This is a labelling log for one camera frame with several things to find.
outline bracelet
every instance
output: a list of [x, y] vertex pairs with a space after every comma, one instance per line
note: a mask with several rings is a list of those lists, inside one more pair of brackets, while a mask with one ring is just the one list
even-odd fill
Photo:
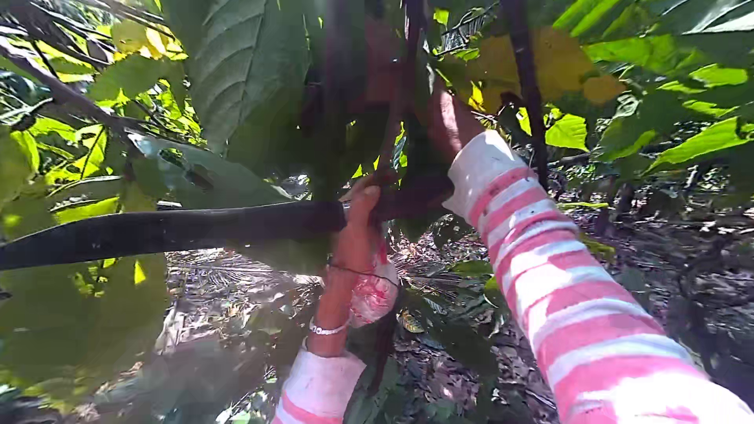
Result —
[[345, 324], [341, 325], [340, 327], [336, 328], [335, 330], [325, 330], [322, 327], [319, 327], [317, 325], [314, 325], [314, 317], [311, 317], [311, 321], [309, 321], [309, 331], [311, 331], [314, 334], [318, 334], [320, 336], [331, 336], [336, 333], [340, 333], [341, 331], [348, 328], [348, 325], [351, 324], [351, 318], [353, 318], [353, 315], [349, 315], [348, 319], [345, 320]]

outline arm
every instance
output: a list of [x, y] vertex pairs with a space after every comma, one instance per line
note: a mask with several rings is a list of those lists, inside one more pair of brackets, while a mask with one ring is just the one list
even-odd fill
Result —
[[747, 405], [708, 381], [590, 255], [578, 227], [500, 135], [473, 119], [435, 87], [430, 135], [455, 159], [449, 172], [455, 194], [445, 206], [489, 247], [500, 289], [555, 393], [562, 422], [754, 422]]
[[[351, 298], [357, 283], [356, 272], [371, 272], [374, 252], [374, 230], [369, 213], [379, 199], [378, 186], [369, 186], [364, 178], [348, 193], [351, 207], [348, 224], [338, 234], [333, 262], [325, 277], [325, 291], [320, 297], [314, 323], [334, 330], [348, 323]], [[345, 351], [347, 331], [330, 335], [310, 332], [293, 363], [290, 376], [283, 384], [283, 393], [273, 423], [335, 423], [342, 422], [348, 400], [364, 370], [364, 363]]]

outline tree branch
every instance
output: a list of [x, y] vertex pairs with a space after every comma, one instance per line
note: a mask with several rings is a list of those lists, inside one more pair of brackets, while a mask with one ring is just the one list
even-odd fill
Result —
[[534, 51], [529, 36], [526, 2], [523, 0], [501, 0], [501, 14], [505, 15], [510, 27], [510, 41], [516, 56], [521, 93], [526, 104], [526, 111], [531, 117], [532, 147], [534, 162], [537, 165], [539, 183], [547, 190], [547, 146], [544, 144], [544, 113], [542, 112], [542, 95], [537, 86], [537, 72], [534, 64]]
[[50, 61], [47, 59], [44, 53], [42, 53], [42, 51], [39, 50], [39, 46], [36, 40], [32, 40], [32, 47], [34, 48], [34, 51], [37, 52], [39, 57], [42, 59], [42, 62], [44, 62], [44, 65], [48, 68], [52, 76], [57, 79], [60, 79], [60, 76], [57, 74], [57, 72], [55, 72], [55, 68], [52, 67], [52, 64], [50, 63]]
[[80, 3], [84, 3], [85, 5], [89, 5], [93, 8], [97, 8], [97, 9], [109, 12], [111, 14], [114, 14], [115, 16], [120, 17], [121, 19], [129, 19], [136, 23], [140, 23], [167, 37], [175, 38], [173, 34], [170, 34], [169, 32], [165, 31], [159, 26], [156, 26], [156, 25], [163, 25], [163, 26], [165, 25], [165, 21], [157, 15], [150, 14], [145, 11], [140, 11], [139, 9], [132, 8], [131, 6], [126, 6], [118, 2], [113, 2], [111, 0], [77, 0], [77, 1]]
[[393, 100], [390, 103], [388, 123], [385, 125], [385, 135], [379, 152], [377, 171], [390, 167], [395, 150], [395, 137], [398, 132], [398, 124], [406, 113], [408, 105], [407, 96], [414, 94], [416, 86], [416, 56], [419, 49], [419, 36], [424, 24], [424, 10], [418, 0], [406, 0], [406, 21], [408, 34], [406, 34], [406, 58], [400, 68], [400, 83], [395, 87]]
[[[6, 57], [14, 65], [28, 72], [37, 78], [42, 84], [47, 85], [52, 91], [52, 96], [59, 100], [59, 103], [69, 103], [76, 109], [81, 111], [84, 115], [90, 118], [102, 122], [104, 125], [112, 128], [118, 136], [121, 136], [124, 143], [128, 143], [130, 139], [126, 136], [124, 122], [117, 116], [110, 115], [102, 110], [99, 106], [94, 104], [91, 100], [86, 98], [83, 94], [78, 93], [65, 85], [61, 80], [53, 77], [49, 72], [45, 71], [38, 63], [30, 60], [26, 57], [20, 49], [11, 45], [5, 38], [0, 38], [0, 55]], [[131, 147], [138, 151], [136, 144], [131, 142]]]

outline pink striped sleeve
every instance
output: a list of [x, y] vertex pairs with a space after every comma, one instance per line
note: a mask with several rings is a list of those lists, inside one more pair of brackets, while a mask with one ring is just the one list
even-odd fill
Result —
[[342, 423], [364, 367], [350, 352], [322, 358], [302, 349], [283, 384], [273, 424]]
[[445, 205], [489, 246], [564, 424], [754, 422], [590, 255], [496, 132], [466, 145], [449, 175], [455, 193]]

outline dark blade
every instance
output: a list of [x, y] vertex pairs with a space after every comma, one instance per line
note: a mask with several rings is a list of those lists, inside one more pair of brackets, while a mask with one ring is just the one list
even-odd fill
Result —
[[[381, 222], [421, 216], [438, 207], [449, 190], [452, 183], [445, 176], [419, 179], [400, 191], [386, 190], [372, 218]], [[337, 232], [345, 223], [344, 208], [338, 201], [105, 215], [55, 226], [0, 246], [0, 270], [313, 238]]]

